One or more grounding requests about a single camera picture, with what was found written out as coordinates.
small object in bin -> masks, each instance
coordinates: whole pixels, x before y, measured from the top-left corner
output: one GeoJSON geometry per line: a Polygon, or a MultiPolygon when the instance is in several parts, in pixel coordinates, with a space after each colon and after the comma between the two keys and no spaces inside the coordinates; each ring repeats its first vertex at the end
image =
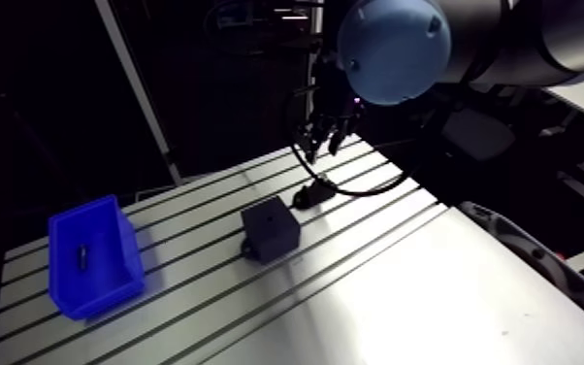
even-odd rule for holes
{"type": "MultiPolygon", "coordinates": [[[[328,180],[325,174],[320,174],[319,178],[325,183],[335,186],[328,180]]],[[[321,204],[335,196],[335,190],[329,189],[317,181],[312,181],[310,186],[303,186],[299,192],[294,194],[292,206],[299,210],[310,209],[317,204],[321,204]]]]}
{"type": "Polygon", "coordinates": [[[49,219],[49,296],[70,319],[91,318],[140,294],[136,233],[110,195],[49,219]]]}
{"type": "Polygon", "coordinates": [[[242,211],[243,255],[265,265],[299,247],[301,225],[278,196],[242,211]]]}
{"type": "Polygon", "coordinates": [[[80,270],[86,270],[86,245],[80,245],[78,260],[80,261],[80,270]]]}

black block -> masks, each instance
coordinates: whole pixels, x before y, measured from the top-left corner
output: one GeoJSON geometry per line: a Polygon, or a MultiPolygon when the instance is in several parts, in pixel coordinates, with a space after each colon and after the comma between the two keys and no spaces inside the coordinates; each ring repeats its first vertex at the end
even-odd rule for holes
{"type": "Polygon", "coordinates": [[[278,196],[242,211],[246,258],[267,264],[299,246],[301,226],[278,196]]]}

white panel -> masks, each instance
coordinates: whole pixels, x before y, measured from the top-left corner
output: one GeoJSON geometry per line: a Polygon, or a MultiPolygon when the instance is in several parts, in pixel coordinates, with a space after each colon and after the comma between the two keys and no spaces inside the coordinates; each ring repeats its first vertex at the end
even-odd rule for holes
{"type": "MultiPolygon", "coordinates": [[[[355,162],[352,162],[351,164],[344,166],[343,171],[342,171],[342,168],[337,169],[334,172],[335,174],[331,174],[331,178],[336,179],[336,181],[338,181],[339,178],[341,177],[340,175],[345,174],[345,171],[350,170],[350,175],[358,174],[368,167],[371,168],[373,165],[375,165],[375,163],[380,163],[382,161],[384,161],[384,158],[382,156],[380,156],[378,153],[372,153],[372,154],[368,155],[367,157],[360,158],[359,160],[356,160],[355,162]],[[346,169],[346,167],[348,167],[350,165],[353,165],[352,168],[346,169]]],[[[385,177],[387,178],[387,180],[391,180],[391,178],[395,177],[399,173],[399,170],[397,168],[395,168],[392,165],[387,165],[384,168],[374,170],[370,174],[377,174],[378,171],[385,171],[385,174],[386,174],[385,177]]],[[[359,186],[351,186],[351,188],[360,188],[360,189],[371,188],[376,183],[382,183],[384,181],[384,180],[381,180],[382,177],[378,177],[378,178],[374,178],[374,179],[371,179],[371,177],[369,177],[364,182],[364,178],[365,177],[363,177],[363,179],[359,179],[357,181],[359,186]]],[[[284,198],[288,199],[288,201],[291,200],[293,192],[294,192],[294,190],[290,189],[290,191],[286,194],[287,196],[285,196],[284,198]]],[[[322,205],[322,207],[319,211],[312,210],[312,211],[308,211],[307,213],[304,213],[304,214],[310,214],[312,216],[314,216],[316,214],[321,214],[321,212],[324,209],[330,209],[327,207],[330,207],[333,204],[338,204],[340,201],[342,201],[341,199],[345,199],[345,198],[344,197],[336,197],[336,198],[330,200],[329,202],[325,203],[324,205],[322,205]]],[[[233,242],[235,242],[234,245],[237,245],[240,241],[241,240],[234,240],[233,241],[233,242]]],[[[218,246],[213,246],[213,248],[223,247],[222,246],[223,244],[224,243],[220,243],[220,244],[218,244],[218,246]]],[[[201,263],[203,264],[203,267],[209,267],[212,265],[212,263],[208,262],[208,260],[202,260],[201,263]]],[[[167,287],[167,285],[170,285],[170,282],[174,282],[175,280],[180,281],[182,279],[182,277],[180,275],[168,274],[170,272],[174,273],[174,271],[177,269],[177,267],[179,270],[181,270],[181,268],[185,268],[185,265],[181,265],[180,262],[178,262],[177,264],[173,264],[173,265],[167,267],[166,269],[157,272],[159,275],[154,275],[156,282],[154,282],[153,285],[156,285],[160,290],[163,287],[167,287]]],[[[118,309],[117,311],[114,311],[114,313],[117,313],[121,310],[122,310],[122,308],[118,309]]],[[[65,319],[63,317],[57,317],[57,318],[51,319],[50,321],[48,321],[46,323],[40,324],[37,327],[31,328],[28,331],[22,332],[19,335],[15,336],[9,340],[3,341],[2,343],[0,343],[0,348],[8,348],[8,346],[10,346],[10,344],[30,342],[31,344],[28,344],[29,348],[27,348],[25,346],[22,346],[21,348],[16,348],[16,349],[21,349],[22,350],[21,353],[29,353],[29,352],[25,352],[25,351],[31,350],[31,349],[40,349],[43,345],[53,343],[54,341],[57,341],[58,339],[63,338],[69,334],[77,333],[77,332],[83,330],[84,327],[85,327],[85,324],[73,322],[73,321],[70,321],[69,319],[65,319]]],[[[0,349],[0,352],[8,353],[4,349],[0,349]]]]}
{"type": "Polygon", "coordinates": [[[208,363],[584,365],[584,312],[451,209],[208,363]]]}
{"type": "MultiPolygon", "coordinates": [[[[360,172],[366,171],[367,169],[371,169],[373,166],[385,162],[385,159],[379,153],[371,153],[365,157],[362,157],[354,162],[351,162],[345,166],[341,166],[340,168],[336,169],[335,171],[329,174],[331,179],[334,179],[335,182],[340,183],[346,181],[347,179],[356,176],[360,172]]],[[[371,173],[368,173],[366,176],[357,179],[354,182],[351,182],[347,186],[353,186],[354,184],[358,184],[359,189],[367,189],[373,186],[373,182],[384,182],[385,179],[391,179],[396,174],[399,174],[399,170],[393,166],[388,165],[384,166],[383,168],[379,168],[371,173]]],[[[299,190],[298,186],[293,186],[281,194],[279,194],[280,198],[286,204],[291,204],[292,196],[299,190]]],[[[263,196],[268,194],[267,190],[263,190],[263,196]]],[[[322,207],[324,209],[330,209],[331,207],[335,207],[337,204],[343,203],[346,201],[347,197],[345,196],[337,196],[334,199],[331,199],[329,202],[324,204],[322,207]]],[[[321,214],[322,211],[311,210],[306,219],[321,214]]],[[[154,249],[147,250],[142,253],[142,260],[144,269],[146,271],[154,268],[155,266],[162,264],[168,260],[171,260],[175,257],[181,256],[188,252],[191,252],[194,249],[198,249],[202,247],[204,244],[215,240],[219,237],[222,237],[227,232],[232,232],[236,229],[242,228],[242,218],[240,217],[240,213],[234,213],[232,215],[226,216],[223,219],[219,219],[201,227],[200,229],[191,231],[190,233],[177,237],[173,241],[168,242],[167,244],[160,245],[154,249]]],[[[12,308],[8,311],[5,311],[0,314],[0,336],[4,336],[7,333],[18,329],[21,326],[27,325],[32,323],[36,320],[41,319],[42,317],[52,314],[56,312],[56,307],[52,304],[49,296],[47,294],[42,295],[41,297],[34,299],[30,302],[25,304],[19,305],[15,308],[12,308]]]]}
{"type": "MultiPolygon", "coordinates": [[[[329,156],[319,158],[317,160],[317,163],[315,164],[314,168],[317,171],[331,169],[331,168],[335,167],[336,165],[341,164],[343,162],[346,162],[349,159],[356,158],[360,154],[363,154],[367,151],[371,151],[371,148],[369,147],[369,145],[364,144],[364,143],[357,143],[355,145],[351,145],[349,147],[341,149],[340,153],[338,153],[338,155],[335,157],[329,155],[329,156]]],[[[267,169],[265,169],[265,170],[261,170],[261,168],[258,167],[258,168],[255,168],[255,169],[249,171],[249,172],[253,172],[254,178],[260,177],[259,179],[263,179],[263,177],[267,177],[268,175],[274,175],[283,169],[288,169],[292,166],[295,166],[297,163],[298,162],[296,159],[294,159],[294,160],[287,159],[287,157],[286,157],[284,162],[277,160],[277,161],[275,161],[275,163],[271,163],[271,164],[268,163],[267,165],[264,165],[267,167],[267,169]]],[[[209,202],[208,204],[202,205],[193,211],[186,212],[186,213],[178,215],[178,216],[172,216],[171,218],[169,218],[165,221],[162,221],[158,224],[150,226],[148,229],[139,230],[137,232],[137,235],[136,235],[137,240],[138,240],[138,245],[140,248],[143,248],[145,246],[150,246],[157,241],[167,240],[170,237],[172,237],[173,235],[178,234],[182,230],[185,230],[186,228],[193,227],[196,224],[203,223],[207,219],[211,219],[214,216],[221,215],[228,210],[231,210],[231,209],[239,207],[240,205],[248,204],[248,203],[252,202],[253,200],[258,198],[258,196],[254,195],[254,192],[252,191],[254,186],[257,187],[257,186],[260,186],[262,183],[265,183],[267,185],[267,187],[275,187],[270,192],[270,193],[273,193],[274,191],[281,189],[281,188],[284,188],[290,184],[301,183],[307,176],[308,176],[308,174],[306,173],[306,171],[303,170],[303,168],[301,166],[294,167],[293,169],[291,169],[283,174],[275,175],[275,176],[271,177],[270,179],[264,180],[256,185],[253,185],[252,187],[244,188],[244,189],[241,189],[240,191],[236,191],[235,193],[227,195],[223,198],[213,200],[213,201],[209,202]]],[[[235,179],[239,179],[240,181],[235,182],[236,185],[233,185],[233,188],[239,187],[239,186],[249,186],[252,182],[257,180],[257,179],[253,179],[252,177],[247,179],[245,177],[244,173],[240,174],[239,176],[236,176],[235,179]]],[[[208,187],[205,187],[204,189],[200,189],[200,191],[204,190],[204,192],[206,194],[208,194],[208,195],[206,195],[206,198],[204,198],[203,196],[196,195],[197,191],[195,191],[193,194],[195,194],[196,199],[198,199],[198,200],[202,200],[202,201],[204,199],[210,200],[214,196],[221,194],[222,192],[225,191],[222,189],[215,188],[216,185],[217,185],[217,183],[210,185],[208,187]]],[[[177,206],[169,205],[168,203],[170,203],[170,201],[168,201],[167,203],[165,203],[163,205],[158,205],[158,206],[150,208],[146,211],[141,212],[141,216],[129,216],[129,220],[132,222],[132,224],[134,224],[134,226],[140,227],[140,226],[143,226],[145,224],[148,224],[148,221],[145,220],[147,215],[149,216],[149,218],[151,220],[159,219],[163,216],[170,216],[173,213],[173,209],[182,210],[182,209],[184,209],[184,207],[187,207],[185,205],[185,202],[182,201],[182,199],[184,199],[185,196],[187,196],[187,195],[184,195],[180,198],[175,199],[175,200],[179,201],[178,208],[177,208],[177,206]]],[[[10,273],[19,273],[19,272],[26,273],[26,272],[30,272],[32,270],[36,270],[42,266],[48,265],[48,249],[42,249],[42,250],[33,252],[27,256],[22,257],[21,260],[22,260],[21,261],[22,263],[26,263],[27,265],[19,267],[16,265],[15,261],[12,261],[10,263],[7,263],[4,266],[3,273],[8,273],[7,280],[13,279],[13,277],[11,276],[10,273]]],[[[33,278],[31,281],[26,281],[26,282],[30,282],[32,284],[32,286],[35,286],[34,285],[35,279],[39,280],[39,279],[43,278],[42,276],[37,276],[36,274],[33,274],[32,277],[33,278]]],[[[4,296],[1,296],[1,298],[0,298],[0,308],[5,307],[7,305],[10,305],[10,304],[14,303],[18,297],[22,297],[22,296],[18,295],[19,292],[26,293],[26,295],[30,295],[30,294],[35,293],[35,291],[29,291],[28,289],[26,289],[23,286],[26,282],[8,283],[6,285],[7,288],[5,290],[4,296]]]]}

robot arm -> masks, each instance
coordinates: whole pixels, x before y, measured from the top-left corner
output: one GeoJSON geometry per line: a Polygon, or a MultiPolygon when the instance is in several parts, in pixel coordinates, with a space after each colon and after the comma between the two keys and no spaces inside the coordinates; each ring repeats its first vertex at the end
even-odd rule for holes
{"type": "MultiPolygon", "coordinates": [[[[550,86],[584,73],[584,0],[327,0],[323,24],[313,111],[295,131],[310,163],[329,138],[335,153],[361,122],[362,101],[397,105],[435,83],[550,86]]],[[[419,149],[453,103],[438,108],[419,149]]],[[[383,189],[348,195],[386,191],[408,170],[383,189]]]]}

metal frame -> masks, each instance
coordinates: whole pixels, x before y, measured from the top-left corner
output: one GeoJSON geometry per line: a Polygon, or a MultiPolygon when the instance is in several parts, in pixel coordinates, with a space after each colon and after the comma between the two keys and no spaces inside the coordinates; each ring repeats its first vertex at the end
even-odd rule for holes
{"type": "Polygon", "coordinates": [[[131,57],[131,53],[129,52],[124,38],[122,37],[122,33],[117,24],[117,20],[115,19],[111,4],[109,3],[109,0],[95,0],[95,6],[97,7],[97,11],[100,13],[100,17],[102,17],[104,26],[107,29],[107,33],[109,34],[109,38],[114,44],[117,58],[120,60],[122,69],[124,70],[124,73],[127,76],[129,83],[131,84],[131,88],[136,95],[136,99],[141,106],[141,110],[143,111],[143,115],[145,116],[145,120],[149,126],[149,130],[151,131],[151,135],[153,136],[154,141],[156,142],[156,145],[158,146],[158,149],[160,150],[161,155],[165,160],[168,171],[170,172],[170,176],[172,177],[175,185],[181,185],[182,180],[178,172],[177,165],[171,162],[167,157],[168,153],[170,152],[170,147],[168,146],[165,135],[158,123],[158,118],[156,117],[156,113],[151,106],[151,102],[147,96],[141,77],[139,76],[136,65],[134,64],[133,58],[131,57]]]}

